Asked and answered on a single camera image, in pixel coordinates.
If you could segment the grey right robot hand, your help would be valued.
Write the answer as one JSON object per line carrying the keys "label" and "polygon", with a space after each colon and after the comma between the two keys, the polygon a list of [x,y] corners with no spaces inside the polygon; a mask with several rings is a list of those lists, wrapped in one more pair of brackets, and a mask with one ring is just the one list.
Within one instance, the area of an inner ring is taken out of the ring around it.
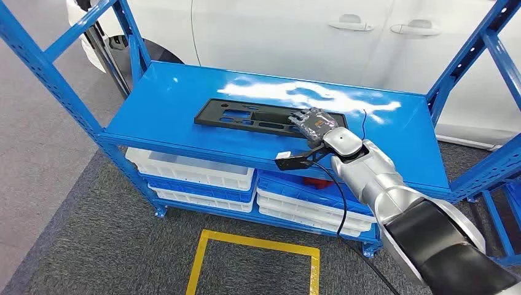
{"label": "grey right robot hand", "polygon": [[302,109],[292,113],[288,119],[306,137],[311,148],[320,145],[327,132],[339,127],[330,114],[319,108]]}

